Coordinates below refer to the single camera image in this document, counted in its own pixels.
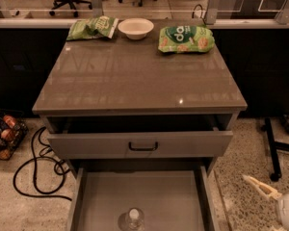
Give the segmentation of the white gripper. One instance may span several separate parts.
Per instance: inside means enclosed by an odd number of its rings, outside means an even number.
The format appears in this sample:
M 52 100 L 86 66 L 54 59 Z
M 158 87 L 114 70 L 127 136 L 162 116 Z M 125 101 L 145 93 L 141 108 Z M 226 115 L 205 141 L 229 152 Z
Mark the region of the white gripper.
M 256 178 L 243 175 L 243 179 L 249 183 L 267 201 L 276 200 L 277 220 L 289 231 L 289 193 L 281 194 L 278 190 Z

